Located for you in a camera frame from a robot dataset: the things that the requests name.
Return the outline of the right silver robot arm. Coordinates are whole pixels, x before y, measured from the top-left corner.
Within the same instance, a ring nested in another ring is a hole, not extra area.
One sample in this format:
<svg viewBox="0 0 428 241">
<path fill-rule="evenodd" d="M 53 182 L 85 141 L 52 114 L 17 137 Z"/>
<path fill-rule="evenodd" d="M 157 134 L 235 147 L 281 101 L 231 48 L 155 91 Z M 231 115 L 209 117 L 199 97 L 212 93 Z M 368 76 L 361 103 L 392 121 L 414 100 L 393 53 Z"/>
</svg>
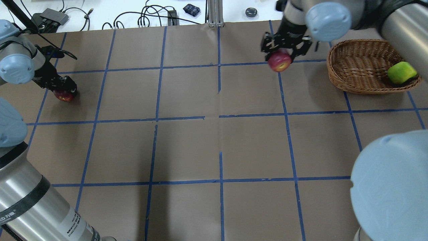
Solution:
<svg viewBox="0 0 428 241">
<path fill-rule="evenodd" d="M 401 92 L 427 81 L 426 0 L 280 0 L 277 10 L 283 11 L 280 27 L 261 42 L 277 73 L 305 55 L 313 40 L 374 28 L 382 40 L 346 40 L 330 50 L 330 81 L 359 94 Z M 350 178 L 360 224 L 355 241 L 428 239 L 427 139 L 427 129 L 395 133 L 362 149 Z"/>
</svg>

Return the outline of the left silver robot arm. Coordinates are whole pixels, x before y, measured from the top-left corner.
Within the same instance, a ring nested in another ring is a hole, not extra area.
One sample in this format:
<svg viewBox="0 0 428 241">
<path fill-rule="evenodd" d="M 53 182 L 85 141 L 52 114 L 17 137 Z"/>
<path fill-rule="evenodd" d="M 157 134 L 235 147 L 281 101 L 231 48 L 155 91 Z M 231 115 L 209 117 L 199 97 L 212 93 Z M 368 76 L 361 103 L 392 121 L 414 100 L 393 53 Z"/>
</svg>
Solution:
<svg viewBox="0 0 428 241">
<path fill-rule="evenodd" d="M 39 47 L 8 20 L 1 20 L 1 84 L 35 82 L 68 102 L 77 95 L 69 76 L 60 76 L 52 58 L 75 56 L 50 44 Z M 17 241 L 113 241 L 102 237 L 28 161 L 27 124 L 1 99 L 1 228 Z"/>
</svg>

